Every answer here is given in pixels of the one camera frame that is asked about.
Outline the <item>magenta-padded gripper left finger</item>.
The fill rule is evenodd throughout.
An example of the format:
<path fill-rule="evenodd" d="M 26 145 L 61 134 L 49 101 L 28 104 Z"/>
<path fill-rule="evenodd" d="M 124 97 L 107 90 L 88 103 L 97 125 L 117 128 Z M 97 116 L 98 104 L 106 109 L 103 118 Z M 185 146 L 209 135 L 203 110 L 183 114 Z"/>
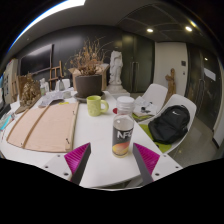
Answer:
<path fill-rule="evenodd" d="M 86 143 L 65 155 L 56 154 L 42 168 L 54 175 L 79 185 L 91 154 L 91 144 Z"/>

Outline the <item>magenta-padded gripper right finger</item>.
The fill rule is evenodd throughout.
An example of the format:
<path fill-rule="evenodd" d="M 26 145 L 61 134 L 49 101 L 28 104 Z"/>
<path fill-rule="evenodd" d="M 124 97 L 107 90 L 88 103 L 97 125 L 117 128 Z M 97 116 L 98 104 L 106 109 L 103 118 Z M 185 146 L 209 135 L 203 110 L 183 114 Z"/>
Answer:
<path fill-rule="evenodd" d="M 150 184 L 182 169 L 167 154 L 159 155 L 140 144 L 134 143 L 132 152 L 137 162 L 143 185 Z"/>

